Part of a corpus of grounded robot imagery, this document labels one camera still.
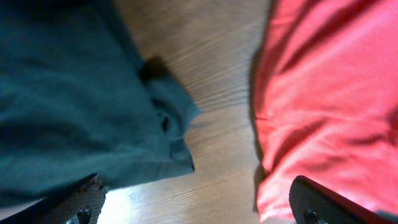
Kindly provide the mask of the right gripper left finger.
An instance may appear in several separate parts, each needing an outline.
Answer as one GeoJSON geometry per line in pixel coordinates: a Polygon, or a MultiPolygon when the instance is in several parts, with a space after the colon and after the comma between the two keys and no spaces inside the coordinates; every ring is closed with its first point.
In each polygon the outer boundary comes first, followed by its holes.
{"type": "Polygon", "coordinates": [[[1,224],[97,224],[108,186],[91,174],[61,192],[1,220],[1,224]]]}

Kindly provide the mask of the dark green t-shirt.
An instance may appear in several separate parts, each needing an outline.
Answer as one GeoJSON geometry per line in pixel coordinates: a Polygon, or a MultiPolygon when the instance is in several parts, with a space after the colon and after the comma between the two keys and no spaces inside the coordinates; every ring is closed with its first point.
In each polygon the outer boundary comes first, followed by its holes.
{"type": "Polygon", "coordinates": [[[1,2],[1,206],[98,174],[112,189],[194,171],[198,110],[155,73],[112,1],[1,2]]]}

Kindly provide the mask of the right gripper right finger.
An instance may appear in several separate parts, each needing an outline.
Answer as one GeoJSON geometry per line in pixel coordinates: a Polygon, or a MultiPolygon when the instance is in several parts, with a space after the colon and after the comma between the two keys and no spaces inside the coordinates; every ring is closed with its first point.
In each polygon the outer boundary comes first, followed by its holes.
{"type": "Polygon", "coordinates": [[[374,213],[306,176],[290,186],[289,204],[297,224],[396,224],[397,216],[374,213]]]}

